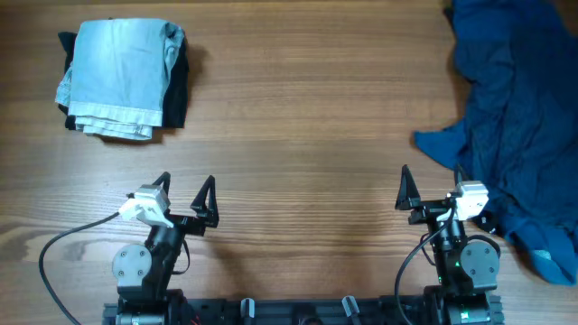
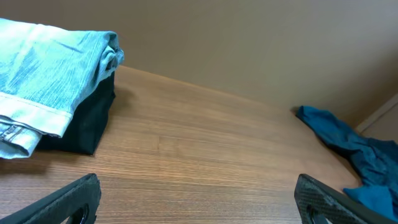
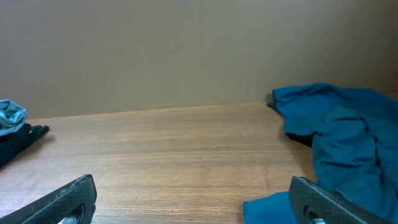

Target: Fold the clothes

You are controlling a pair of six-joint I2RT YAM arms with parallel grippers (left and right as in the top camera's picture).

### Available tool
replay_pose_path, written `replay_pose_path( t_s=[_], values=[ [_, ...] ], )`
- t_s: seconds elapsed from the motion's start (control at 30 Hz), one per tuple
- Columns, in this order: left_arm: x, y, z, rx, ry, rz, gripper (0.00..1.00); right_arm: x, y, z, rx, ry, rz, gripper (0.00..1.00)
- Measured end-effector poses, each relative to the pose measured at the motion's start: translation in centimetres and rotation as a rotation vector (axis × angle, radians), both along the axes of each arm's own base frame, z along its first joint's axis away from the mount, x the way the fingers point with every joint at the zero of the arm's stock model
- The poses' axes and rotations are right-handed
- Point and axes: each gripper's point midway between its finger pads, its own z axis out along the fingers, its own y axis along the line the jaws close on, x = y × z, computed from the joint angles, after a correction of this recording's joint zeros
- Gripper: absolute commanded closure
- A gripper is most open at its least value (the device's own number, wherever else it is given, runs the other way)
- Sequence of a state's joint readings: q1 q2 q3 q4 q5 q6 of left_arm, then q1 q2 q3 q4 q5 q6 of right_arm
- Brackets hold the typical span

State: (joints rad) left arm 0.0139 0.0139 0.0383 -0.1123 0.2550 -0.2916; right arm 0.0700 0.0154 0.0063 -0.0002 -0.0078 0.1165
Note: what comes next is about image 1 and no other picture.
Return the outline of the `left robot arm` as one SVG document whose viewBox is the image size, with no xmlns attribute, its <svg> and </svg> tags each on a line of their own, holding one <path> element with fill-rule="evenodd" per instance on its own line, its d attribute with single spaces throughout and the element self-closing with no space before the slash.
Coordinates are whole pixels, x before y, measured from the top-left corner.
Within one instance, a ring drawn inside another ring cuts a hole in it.
<svg viewBox="0 0 578 325">
<path fill-rule="evenodd" d="M 154 183 L 128 195 L 118 210 L 124 220 L 135 218 L 150 227 L 142 244 L 124 246 L 112 262 L 117 279 L 118 302 L 105 307 L 104 324 L 156 325 L 199 324 L 197 312 L 182 290 L 168 288 L 171 277 L 180 275 L 175 264 L 189 251 L 185 237 L 202 237 L 219 224 L 216 182 L 209 176 L 191 203 L 195 215 L 172 214 L 168 191 L 171 174 L 164 172 Z"/>
</svg>

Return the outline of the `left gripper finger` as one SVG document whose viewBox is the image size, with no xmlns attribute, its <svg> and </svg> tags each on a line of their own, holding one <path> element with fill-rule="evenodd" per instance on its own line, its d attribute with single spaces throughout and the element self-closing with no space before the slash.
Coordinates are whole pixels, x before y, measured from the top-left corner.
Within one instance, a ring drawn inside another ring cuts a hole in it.
<svg viewBox="0 0 578 325">
<path fill-rule="evenodd" d="M 163 207 L 168 208 L 171 205 L 168 194 L 171 184 L 171 174 L 163 172 L 154 182 L 154 199 Z"/>
<path fill-rule="evenodd" d="M 191 203 L 196 218 L 202 221 L 218 221 L 219 211 L 216 198 L 216 180 L 210 175 L 201 186 Z"/>
</svg>

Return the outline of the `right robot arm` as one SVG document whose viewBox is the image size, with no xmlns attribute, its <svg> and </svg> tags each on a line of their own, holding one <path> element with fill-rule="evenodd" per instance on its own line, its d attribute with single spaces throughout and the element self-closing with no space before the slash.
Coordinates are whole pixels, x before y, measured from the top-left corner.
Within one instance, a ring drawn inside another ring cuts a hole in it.
<svg viewBox="0 0 578 325">
<path fill-rule="evenodd" d="M 401 264 L 394 284 L 396 308 L 405 324 L 499 325 L 505 322 L 498 287 L 501 250 L 491 238 L 468 236 L 464 222 L 479 216 L 489 200 L 480 181 L 457 169 L 455 188 L 439 200 L 423 200 L 407 165 L 401 170 L 395 209 L 410 213 L 410 225 L 425 224 L 428 232 Z M 411 316 L 402 304 L 403 273 L 417 253 L 429 245 L 438 284 L 424 288 L 421 316 Z"/>
</svg>

